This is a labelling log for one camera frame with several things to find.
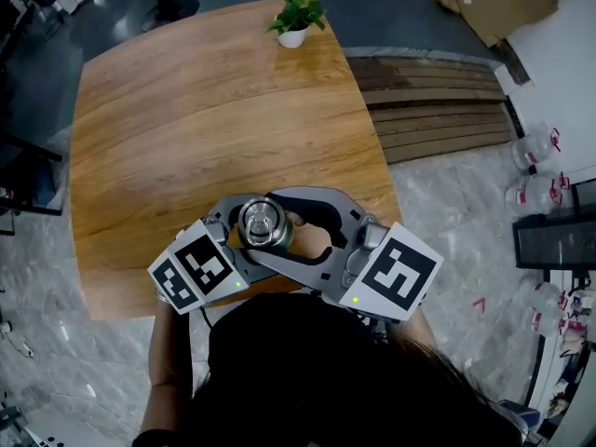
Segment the dark wooden slat platform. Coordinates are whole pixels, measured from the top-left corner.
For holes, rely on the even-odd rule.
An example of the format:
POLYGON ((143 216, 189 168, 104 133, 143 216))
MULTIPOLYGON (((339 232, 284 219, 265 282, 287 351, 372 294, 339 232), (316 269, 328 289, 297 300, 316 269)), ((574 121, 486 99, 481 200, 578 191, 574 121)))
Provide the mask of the dark wooden slat platform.
POLYGON ((389 164, 509 143, 517 135, 507 97, 486 64, 398 56, 347 61, 389 164))

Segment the person's right forearm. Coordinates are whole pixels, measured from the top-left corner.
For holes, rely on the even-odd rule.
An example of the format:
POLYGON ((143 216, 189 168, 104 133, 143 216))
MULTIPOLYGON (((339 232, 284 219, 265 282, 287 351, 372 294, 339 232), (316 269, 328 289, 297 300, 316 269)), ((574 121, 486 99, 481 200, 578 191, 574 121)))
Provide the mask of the person's right forearm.
POLYGON ((420 306, 414 310, 407 327, 410 333, 409 336, 415 342, 431 348, 437 347, 436 337, 420 306))

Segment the black pedestal side table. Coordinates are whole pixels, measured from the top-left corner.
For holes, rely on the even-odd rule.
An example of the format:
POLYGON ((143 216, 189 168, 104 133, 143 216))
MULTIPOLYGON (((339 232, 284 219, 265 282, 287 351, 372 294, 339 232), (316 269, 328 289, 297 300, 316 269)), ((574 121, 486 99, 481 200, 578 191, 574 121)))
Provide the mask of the black pedestal side table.
POLYGON ((156 28, 196 15, 199 0, 156 0, 156 5, 145 15, 142 31, 148 33, 156 28))

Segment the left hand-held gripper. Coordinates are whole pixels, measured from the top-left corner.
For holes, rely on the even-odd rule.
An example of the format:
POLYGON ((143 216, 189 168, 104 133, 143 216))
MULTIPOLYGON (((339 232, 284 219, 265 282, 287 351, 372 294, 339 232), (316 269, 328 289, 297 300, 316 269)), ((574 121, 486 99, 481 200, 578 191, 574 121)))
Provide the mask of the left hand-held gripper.
POLYGON ((236 194, 221 198, 207 214, 183 230, 148 267, 157 291, 179 314, 221 301, 276 276, 269 267, 252 260, 244 248, 224 250, 225 226, 245 226, 248 207, 264 201, 263 195, 236 194))

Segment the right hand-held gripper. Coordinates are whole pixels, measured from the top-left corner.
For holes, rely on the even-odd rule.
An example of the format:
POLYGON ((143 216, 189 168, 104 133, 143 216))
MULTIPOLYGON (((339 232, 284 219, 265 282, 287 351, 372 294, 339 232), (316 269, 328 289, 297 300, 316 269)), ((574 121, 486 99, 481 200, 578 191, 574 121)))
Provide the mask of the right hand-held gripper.
POLYGON ((248 250, 253 261, 364 316, 410 319, 441 268, 441 255, 399 223, 389 228, 375 224, 373 215, 338 189, 295 186, 266 196, 305 223, 326 230, 332 247, 314 259, 283 250, 248 250), (365 224, 359 253, 368 259, 345 288, 345 249, 361 241, 365 224))

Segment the black monitor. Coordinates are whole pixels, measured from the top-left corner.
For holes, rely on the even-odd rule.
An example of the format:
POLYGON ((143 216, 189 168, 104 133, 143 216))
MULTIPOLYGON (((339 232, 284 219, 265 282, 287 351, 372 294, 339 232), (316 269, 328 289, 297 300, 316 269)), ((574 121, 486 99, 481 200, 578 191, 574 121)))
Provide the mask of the black monitor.
POLYGON ((576 214, 596 212, 596 179, 574 183, 572 197, 576 214))

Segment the person's left forearm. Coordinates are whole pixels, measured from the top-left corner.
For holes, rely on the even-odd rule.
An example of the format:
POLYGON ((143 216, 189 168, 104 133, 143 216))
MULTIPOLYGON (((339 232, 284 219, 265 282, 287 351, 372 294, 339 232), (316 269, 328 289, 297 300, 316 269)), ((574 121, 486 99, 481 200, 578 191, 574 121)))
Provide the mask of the person's left forearm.
POLYGON ((141 431, 178 431, 193 397, 189 316, 158 300, 149 348, 150 393, 141 431))

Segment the black metal rack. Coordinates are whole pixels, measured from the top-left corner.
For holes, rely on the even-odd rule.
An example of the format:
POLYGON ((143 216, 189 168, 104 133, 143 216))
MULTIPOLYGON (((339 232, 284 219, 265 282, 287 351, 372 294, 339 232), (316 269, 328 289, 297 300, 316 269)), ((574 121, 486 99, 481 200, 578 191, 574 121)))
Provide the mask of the black metal rack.
POLYGON ((0 218, 8 216, 10 227, 0 227, 0 237, 16 235, 15 219, 21 213, 61 216, 61 208, 51 208, 58 194, 51 163, 61 163, 62 155, 0 132, 0 148, 11 146, 20 153, 0 168, 0 218))

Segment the silver bottle lid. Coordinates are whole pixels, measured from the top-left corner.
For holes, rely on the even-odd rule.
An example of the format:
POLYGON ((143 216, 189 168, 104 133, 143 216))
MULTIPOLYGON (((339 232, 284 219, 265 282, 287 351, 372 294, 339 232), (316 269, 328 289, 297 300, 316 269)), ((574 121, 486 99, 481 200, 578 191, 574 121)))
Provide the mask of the silver bottle lid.
POLYGON ((289 220, 286 211, 270 197, 264 201, 253 203, 245 213, 247 224, 238 226, 243 243, 253 249, 280 249, 278 238, 289 220))

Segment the clear plastic water jug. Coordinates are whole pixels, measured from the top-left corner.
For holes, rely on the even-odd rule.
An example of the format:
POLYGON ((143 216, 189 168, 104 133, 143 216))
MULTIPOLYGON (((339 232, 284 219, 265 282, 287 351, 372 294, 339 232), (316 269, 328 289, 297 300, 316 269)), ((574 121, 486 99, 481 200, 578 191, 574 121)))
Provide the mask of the clear plastic water jug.
POLYGON ((559 308, 561 288, 537 276, 524 276, 518 289, 520 302, 538 311, 559 308))
POLYGON ((521 327, 548 337, 561 332, 567 326, 569 302, 558 305, 529 304, 521 318, 521 327))
POLYGON ((569 178, 560 173, 521 177, 505 192, 505 204, 516 217, 548 215, 560 208, 570 190, 569 178))
POLYGON ((511 145, 514 165, 526 170, 547 161, 553 154, 559 153, 561 134, 556 128, 545 124, 535 127, 511 145))

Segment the person's black top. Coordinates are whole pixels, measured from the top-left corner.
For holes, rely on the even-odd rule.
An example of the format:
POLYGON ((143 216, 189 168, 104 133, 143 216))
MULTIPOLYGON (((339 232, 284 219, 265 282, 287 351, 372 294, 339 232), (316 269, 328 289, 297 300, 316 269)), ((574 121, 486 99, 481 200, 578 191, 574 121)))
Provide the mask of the person's black top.
POLYGON ((208 376, 178 431, 132 447, 463 445, 490 418, 450 361, 395 326, 305 293, 262 293, 210 329, 208 376))

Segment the green plant in white pot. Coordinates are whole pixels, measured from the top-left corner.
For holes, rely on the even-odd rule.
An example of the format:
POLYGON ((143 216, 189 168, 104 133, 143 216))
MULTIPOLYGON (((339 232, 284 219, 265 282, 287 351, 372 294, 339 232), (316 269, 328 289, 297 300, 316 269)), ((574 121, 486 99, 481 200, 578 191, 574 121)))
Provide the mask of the green plant in white pot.
POLYGON ((319 0, 282 0, 284 6, 267 27, 276 33, 279 44, 288 49, 300 47, 311 26, 324 31, 325 9, 319 0))

